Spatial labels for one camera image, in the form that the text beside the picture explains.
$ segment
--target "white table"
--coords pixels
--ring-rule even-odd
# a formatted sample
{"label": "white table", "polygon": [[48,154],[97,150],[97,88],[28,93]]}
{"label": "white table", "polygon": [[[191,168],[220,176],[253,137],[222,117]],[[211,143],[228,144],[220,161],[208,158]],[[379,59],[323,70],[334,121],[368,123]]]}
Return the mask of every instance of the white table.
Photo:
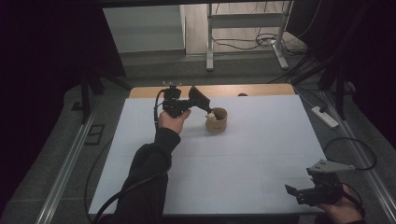
{"label": "white table", "polygon": [[[211,97],[228,111],[224,133],[205,130],[205,111],[192,109],[173,167],[165,215],[317,213],[285,190],[313,188],[306,168],[325,159],[298,95]],[[127,99],[90,214],[117,193],[140,146],[153,141],[154,99]],[[105,214],[115,211],[116,203]]]}

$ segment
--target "person's hand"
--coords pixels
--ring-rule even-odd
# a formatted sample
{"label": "person's hand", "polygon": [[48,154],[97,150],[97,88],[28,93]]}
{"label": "person's hand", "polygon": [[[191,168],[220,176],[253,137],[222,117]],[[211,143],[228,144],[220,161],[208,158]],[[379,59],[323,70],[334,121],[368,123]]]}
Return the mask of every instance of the person's hand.
{"label": "person's hand", "polygon": [[184,111],[183,114],[180,115],[180,117],[174,119],[171,116],[169,116],[168,113],[163,111],[160,114],[159,126],[160,128],[168,128],[174,131],[175,133],[181,133],[181,130],[183,129],[184,120],[186,120],[186,118],[189,117],[190,113],[191,110],[188,109]]}
{"label": "person's hand", "polygon": [[[346,185],[343,185],[343,188],[346,193],[350,194],[350,189]],[[318,205],[318,208],[323,209],[334,224],[362,220],[361,213],[355,204],[345,197],[334,204],[321,203]]]}

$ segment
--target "metal frame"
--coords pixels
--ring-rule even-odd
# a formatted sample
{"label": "metal frame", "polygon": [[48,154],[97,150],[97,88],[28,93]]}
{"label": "metal frame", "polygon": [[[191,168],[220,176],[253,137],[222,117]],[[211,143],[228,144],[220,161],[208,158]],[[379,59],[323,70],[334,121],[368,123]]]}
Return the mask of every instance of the metal frame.
{"label": "metal frame", "polygon": [[286,5],[286,10],[282,13],[255,13],[255,14],[233,14],[233,15],[213,15],[212,4],[207,4],[207,50],[206,50],[206,70],[211,72],[213,65],[213,29],[221,28],[255,28],[255,27],[279,27],[276,40],[273,40],[272,47],[279,61],[280,67],[289,69],[282,52],[281,41],[288,22],[291,9],[291,1]]}
{"label": "metal frame", "polygon": [[[328,103],[328,108],[330,109],[330,112],[340,124],[341,134],[346,137],[356,138],[355,134],[352,132],[347,122],[340,118],[336,109],[334,108],[334,101],[331,94],[328,92],[321,92],[321,94],[324,97],[325,101]],[[360,167],[370,166],[370,160],[364,153],[364,148],[362,148],[361,144],[358,144],[356,142],[350,142],[349,148]],[[375,169],[365,171],[364,175],[366,177],[367,183],[370,185],[371,189],[376,195],[376,198],[382,205],[384,212],[387,214],[390,223],[396,224],[396,201],[387,186],[385,185],[384,181],[382,181],[381,177]]]}
{"label": "metal frame", "polygon": [[40,213],[38,214],[37,220],[35,224],[46,224],[51,223],[52,218],[55,214],[55,211],[58,207],[59,201],[62,198],[64,193],[64,189],[67,185],[67,181],[69,180],[70,175],[72,174],[73,168],[76,164],[79,152],[84,145],[85,138],[90,130],[93,119],[96,115],[96,107],[99,105],[100,96],[95,97],[92,101],[92,112],[88,116],[85,124],[82,124],[79,128],[78,135],[71,146],[67,157],[64,160],[64,164],[61,167],[56,179],[49,191],[49,195],[47,196],[46,201],[44,202],[43,207],[41,208]]}

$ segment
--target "power strip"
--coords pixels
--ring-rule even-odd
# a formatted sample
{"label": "power strip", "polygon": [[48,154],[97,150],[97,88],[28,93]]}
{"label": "power strip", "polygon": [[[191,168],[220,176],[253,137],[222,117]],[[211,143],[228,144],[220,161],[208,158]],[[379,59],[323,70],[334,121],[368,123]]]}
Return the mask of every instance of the power strip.
{"label": "power strip", "polygon": [[318,118],[320,118],[323,122],[325,122],[327,126],[329,126],[331,129],[338,126],[338,122],[335,121],[335,119],[333,119],[332,117],[330,117],[330,115],[328,115],[326,112],[321,113],[319,111],[320,107],[315,106],[311,110],[312,112],[314,112],[316,116],[318,116]]}

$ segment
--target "small wooden cup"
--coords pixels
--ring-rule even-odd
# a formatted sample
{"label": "small wooden cup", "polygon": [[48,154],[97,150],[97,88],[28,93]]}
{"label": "small wooden cup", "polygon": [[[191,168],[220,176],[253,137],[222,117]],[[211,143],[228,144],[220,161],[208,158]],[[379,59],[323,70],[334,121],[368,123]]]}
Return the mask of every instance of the small wooden cup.
{"label": "small wooden cup", "polygon": [[213,111],[215,112],[217,120],[207,118],[205,123],[206,129],[210,133],[222,133],[227,127],[227,111],[221,107],[215,107]]}

